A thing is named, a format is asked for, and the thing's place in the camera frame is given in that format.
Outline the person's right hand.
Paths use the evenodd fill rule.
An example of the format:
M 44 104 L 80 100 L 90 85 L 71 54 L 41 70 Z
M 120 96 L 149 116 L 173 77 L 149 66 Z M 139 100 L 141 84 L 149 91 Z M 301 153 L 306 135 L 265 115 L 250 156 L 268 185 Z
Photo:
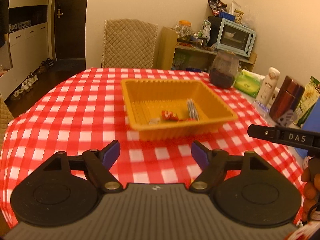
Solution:
M 310 157 L 305 157 L 303 162 L 303 173 L 301 176 L 301 181 L 305 182 L 303 189 L 303 212 L 302 212 L 302 221 L 307 222 L 309 210 L 318 203 L 319 199 L 319 173 L 317 173 L 314 177 L 314 180 L 311 180 L 310 169 L 307 161 L 309 161 Z

